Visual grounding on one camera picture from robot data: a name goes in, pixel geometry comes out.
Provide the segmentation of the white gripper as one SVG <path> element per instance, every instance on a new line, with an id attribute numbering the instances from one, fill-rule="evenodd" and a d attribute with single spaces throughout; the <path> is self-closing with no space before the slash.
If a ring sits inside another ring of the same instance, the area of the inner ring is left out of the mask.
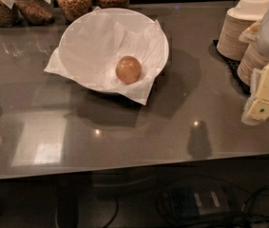
<path id="1" fill-rule="evenodd" d="M 267 119 L 269 119 L 269 64 L 263 69 L 253 69 L 250 97 L 241 115 L 241 121 L 248 125 L 258 125 Z"/>

